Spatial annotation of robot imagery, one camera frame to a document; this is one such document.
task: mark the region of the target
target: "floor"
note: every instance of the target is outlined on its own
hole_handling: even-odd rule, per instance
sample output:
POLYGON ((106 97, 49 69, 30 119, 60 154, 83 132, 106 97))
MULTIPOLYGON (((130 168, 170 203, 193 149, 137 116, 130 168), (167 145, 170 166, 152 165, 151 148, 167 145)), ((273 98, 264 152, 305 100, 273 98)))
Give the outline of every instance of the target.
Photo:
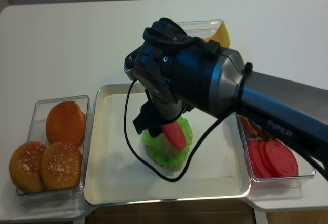
MULTIPOLYGON (((328 210, 274 212, 269 224, 324 224, 328 210)), ((253 209, 239 200, 202 200, 100 207, 85 224, 255 224, 253 209)))

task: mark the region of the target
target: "green lettuce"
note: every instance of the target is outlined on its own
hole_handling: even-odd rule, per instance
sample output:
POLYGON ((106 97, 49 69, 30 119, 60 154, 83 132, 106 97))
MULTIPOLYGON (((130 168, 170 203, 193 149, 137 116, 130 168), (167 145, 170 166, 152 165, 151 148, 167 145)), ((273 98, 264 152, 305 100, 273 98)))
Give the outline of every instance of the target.
POLYGON ((180 117, 177 122, 186 137, 186 147, 181 151, 178 151, 171 145, 163 133, 156 138, 152 138, 148 130, 145 130, 142 134, 143 142, 148 149, 150 157, 164 167, 178 167, 181 162, 184 162, 187 158, 190 145, 193 142, 193 133, 188 121, 180 117))

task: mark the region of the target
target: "black cable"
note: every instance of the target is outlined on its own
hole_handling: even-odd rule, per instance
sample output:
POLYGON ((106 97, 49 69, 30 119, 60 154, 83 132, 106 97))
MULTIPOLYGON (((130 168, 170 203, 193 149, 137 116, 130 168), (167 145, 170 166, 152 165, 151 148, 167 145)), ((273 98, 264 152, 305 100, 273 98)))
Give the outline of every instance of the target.
POLYGON ((136 82, 137 80, 134 79, 129 87, 129 90, 128 90, 128 94, 127 94, 127 99, 126 99, 126 102, 125 102, 125 107, 124 107, 124 121, 123 121, 123 129, 124 129, 124 137, 125 137, 125 140, 128 144, 128 147, 130 148, 131 152, 133 153, 133 155, 139 160, 141 161, 144 165, 146 165, 148 168, 150 168, 152 171, 154 171, 155 174, 157 174, 159 177, 161 177, 163 180, 166 180, 168 182, 177 182, 179 180, 181 180, 181 178, 185 175, 188 167, 189 167, 189 164, 190 164, 190 161, 193 157, 193 155, 195 154, 195 152, 197 151, 198 147, 201 145, 201 143, 204 141, 204 139, 210 134, 210 132, 217 127, 217 125, 219 125, 225 118, 227 118, 232 112, 235 111, 234 108, 230 108, 228 109, 217 121, 215 121, 207 130, 206 132, 204 132, 204 134, 202 135, 202 137, 199 139, 199 141, 197 142, 197 144, 195 145, 195 147, 192 149, 192 151, 190 152, 190 155, 188 156, 188 159, 187 159, 187 163, 183 169, 183 171, 181 172, 181 174, 176 177, 176 178, 167 178, 165 177, 164 175, 162 175, 160 172, 158 172, 153 166, 151 166, 148 162, 146 162, 145 160, 143 160, 141 157, 138 156, 138 154, 133 150, 132 146, 130 145, 130 142, 128 140, 128 136, 127 136, 127 109, 128 109, 128 101, 129 101, 129 96, 130 96, 130 92, 131 92, 131 89, 134 85, 134 83, 136 82))
POLYGON ((301 157, 303 157, 305 161, 307 161, 313 168, 315 168, 322 175, 323 178, 325 178, 325 180, 328 181, 328 172, 320 164, 318 164, 316 161, 314 161, 313 158, 310 157, 309 154, 304 152, 300 147, 293 146, 288 141, 285 141, 284 143, 286 145, 288 145, 289 147, 291 147, 301 157))

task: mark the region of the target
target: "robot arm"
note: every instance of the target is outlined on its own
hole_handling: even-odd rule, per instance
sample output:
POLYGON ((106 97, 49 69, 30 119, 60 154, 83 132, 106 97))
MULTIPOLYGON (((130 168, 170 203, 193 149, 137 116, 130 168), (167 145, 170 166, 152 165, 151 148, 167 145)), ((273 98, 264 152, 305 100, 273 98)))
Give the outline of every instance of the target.
POLYGON ((240 54, 214 41, 188 37, 162 18, 146 28, 144 44, 125 59, 125 72, 146 88, 149 101, 134 121, 152 136, 160 125, 194 107, 224 120, 237 112, 266 128, 310 162, 328 157, 328 91, 252 72, 240 54))

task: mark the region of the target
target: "sesame seed bun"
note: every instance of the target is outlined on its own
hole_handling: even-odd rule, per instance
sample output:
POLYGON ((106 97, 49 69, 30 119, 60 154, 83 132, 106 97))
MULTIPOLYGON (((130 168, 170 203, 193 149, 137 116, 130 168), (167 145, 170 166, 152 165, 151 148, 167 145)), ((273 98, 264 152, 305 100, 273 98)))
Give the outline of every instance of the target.
POLYGON ((49 112, 46 121, 46 135, 49 144, 69 142, 75 146, 82 143, 86 118, 74 101, 62 102, 49 112))
POLYGON ((45 189, 40 175, 40 165, 46 148, 40 142, 27 142, 13 153, 9 163, 9 174, 12 182, 22 192, 33 193, 45 189))
POLYGON ((82 154, 71 143, 51 144, 41 161, 41 176, 48 190, 76 187, 81 176, 82 154))

